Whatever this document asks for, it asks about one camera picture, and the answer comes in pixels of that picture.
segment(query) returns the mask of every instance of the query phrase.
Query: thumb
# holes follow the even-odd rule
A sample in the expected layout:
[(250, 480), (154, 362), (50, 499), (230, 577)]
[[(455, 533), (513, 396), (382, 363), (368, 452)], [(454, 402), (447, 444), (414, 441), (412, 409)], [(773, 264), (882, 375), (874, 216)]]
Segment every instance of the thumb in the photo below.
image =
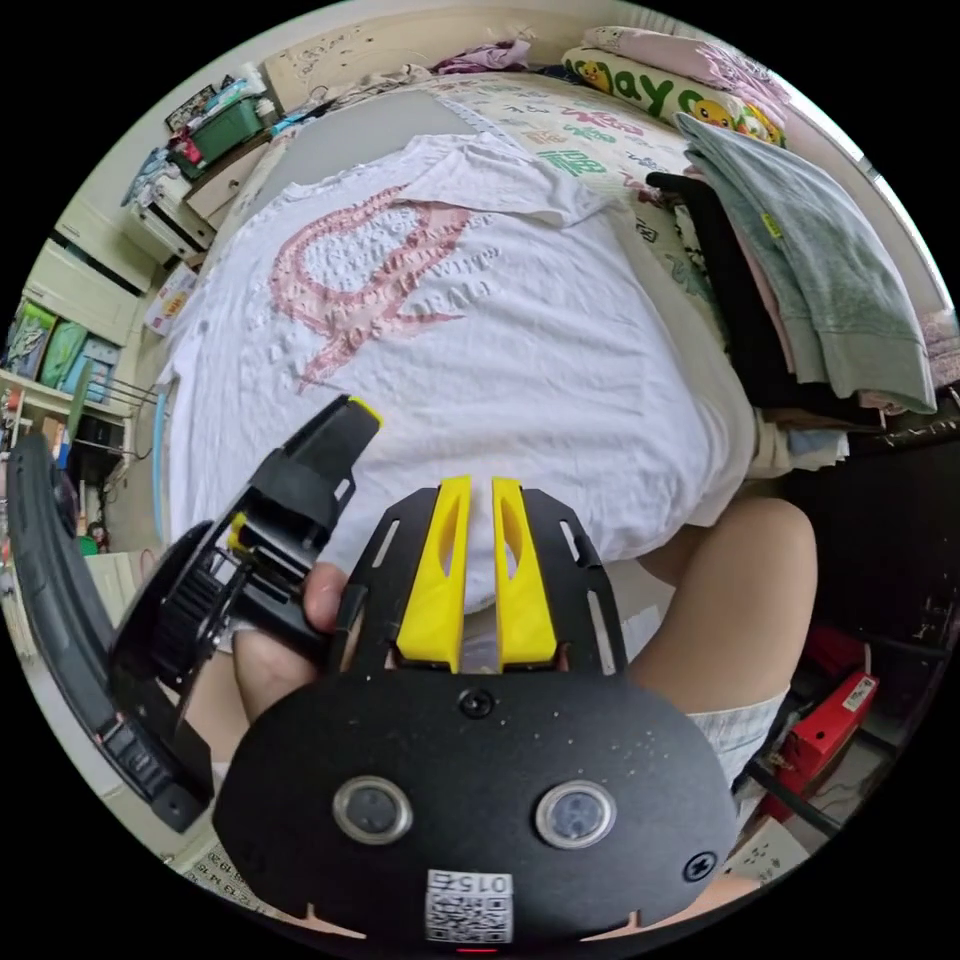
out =
[(332, 563), (318, 563), (303, 587), (303, 612), (314, 630), (329, 632), (337, 621), (347, 575)]

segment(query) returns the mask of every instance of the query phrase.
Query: screw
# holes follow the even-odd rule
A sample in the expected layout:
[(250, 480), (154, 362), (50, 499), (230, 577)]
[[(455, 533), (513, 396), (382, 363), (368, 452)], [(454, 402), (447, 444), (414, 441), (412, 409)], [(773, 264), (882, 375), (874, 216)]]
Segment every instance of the screw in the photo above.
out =
[(465, 690), (460, 694), (460, 711), (471, 720), (482, 720), (493, 712), (493, 697), (486, 690)]
[(691, 857), (683, 868), (683, 879), (687, 883), (698, 883), (713, 873), (717, 865), (717, 855), (709, 850)]

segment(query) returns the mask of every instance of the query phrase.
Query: person's leg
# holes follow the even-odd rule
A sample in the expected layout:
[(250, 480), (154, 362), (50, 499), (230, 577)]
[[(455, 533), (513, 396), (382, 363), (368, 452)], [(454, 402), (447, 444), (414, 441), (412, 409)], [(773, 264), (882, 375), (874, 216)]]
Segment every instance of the person's leg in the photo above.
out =
[(677, 590), (630, 675), (688, 714), (782, 694), (803, 649), (817, 586), (813, 529), (783, 500), (734, 502), (709, 530), (684, 528), (640, 561)]

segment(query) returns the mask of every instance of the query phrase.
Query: red box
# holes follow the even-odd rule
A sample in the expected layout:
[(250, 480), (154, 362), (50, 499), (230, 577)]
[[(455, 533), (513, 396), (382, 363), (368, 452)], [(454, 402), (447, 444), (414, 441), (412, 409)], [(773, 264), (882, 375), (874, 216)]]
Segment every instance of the red box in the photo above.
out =
[[(777, 769), (781, 785), (807, 797), (818, 777), (847, 745), (877, 692), (877, 678), (856, 670), (812, 713), (800, 720), (780, 749), (783, 766)], [(768, 795), (763, 810), (781, 823), (793, 815), (776, 797)]]

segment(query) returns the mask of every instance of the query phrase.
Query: pillow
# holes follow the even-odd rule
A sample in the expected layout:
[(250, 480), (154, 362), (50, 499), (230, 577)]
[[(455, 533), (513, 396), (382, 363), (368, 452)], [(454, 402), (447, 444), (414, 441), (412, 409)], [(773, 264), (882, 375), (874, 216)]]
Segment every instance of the pillow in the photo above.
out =
[(580, 41), (607, 53), (732, 93), (758, 107), (774, 126), (786, 128), (790, 94), (766, 67), (717, 43), (675, 37), (638, 27), (593, 27)]
[(590, 86), (632, 103), (654, 119), (671, 123), (676, 114), (689, 113), (704, 123), (785, 145), (783, 131), (759, 107), (706, 84), (592, 47), (568, 50), (563, 62)]

